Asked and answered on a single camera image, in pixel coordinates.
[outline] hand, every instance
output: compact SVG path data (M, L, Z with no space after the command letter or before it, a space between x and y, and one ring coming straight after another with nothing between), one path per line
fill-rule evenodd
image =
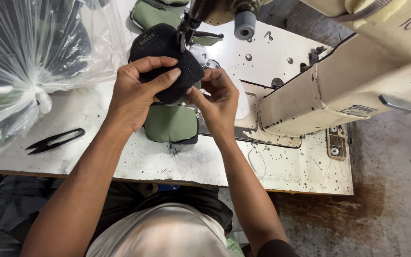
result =
M140 83L139 74L159 67L172 67L177 63L170 57L145 57L118 68L106 120L119 122L131 133L140 129L150 105L159 102L155 94L170 87L180 76L180 69L172 69L144 84Z
M239 90L224 69L206 69L201 80L211 96L202 94L194 86L186 94L202 112L205 124L220 147L223 143L235 142L234 120L236 119Z

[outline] person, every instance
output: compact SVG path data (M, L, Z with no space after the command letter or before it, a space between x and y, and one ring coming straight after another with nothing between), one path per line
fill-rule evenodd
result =
M138 80L139 74L176 63L169 57L147 57L118 69L99 132L40 211L20 256L235 256L224 238L225 231L230 232L232 212L217 199L218 189L182 190L182 186L144 199L132 186L112 186L123 147L143 125L150 105L158 101L155 94L172 85L180 70L172 69L145 84ZM235 140L239 91L223 69L205 70L201 83L210 96L195 87L187 95L201 110L221 152L235 212L254 256L297 256ZM118 187L126 195L116 195ZM122 199L129 200L121 204Z

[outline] right hand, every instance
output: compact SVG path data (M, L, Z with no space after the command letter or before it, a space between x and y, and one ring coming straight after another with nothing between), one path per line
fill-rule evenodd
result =
M186 94L202 113L205 124L217 143L235 142L234 120L236 119L239 90L224 69L206 69L201 88L211 94L202 94L194 86Z

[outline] thread snips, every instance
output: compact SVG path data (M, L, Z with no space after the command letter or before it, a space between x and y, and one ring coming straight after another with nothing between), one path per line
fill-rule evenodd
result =
M55 140L57 140L61 137L64 137L64 136L66 136L68 134L71 134L71 133L74 133L74 132L78 132L78 134L75 137L69 138L65 141L49 144L50 142L53 142L53 141L55 141ZM58 134L58 135L55 135L55 136L48 137L48 138L43 139L43 140L41 140L37 143L33 143L32 145L28 146L25 150L37 148L34 151L32 151L31 153L29 153L28 155L34 155L34 154L42 153L42 152L45 152L47 150L57 148L60 145L68 143L68 142L70 142L70 141L72 141L76 138L82 137L83 135L85 135L85 130L83 128L73 129L73 130L68 131L68 132L64 132L64 133L61 133L61 134Z

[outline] metal bracket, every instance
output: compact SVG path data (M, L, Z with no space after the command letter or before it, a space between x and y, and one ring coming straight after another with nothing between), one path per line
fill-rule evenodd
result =
M411 113L411 102L406 102L404 100L387 95L380 95L378 99L380 99L381 103L383 103L387 107Z

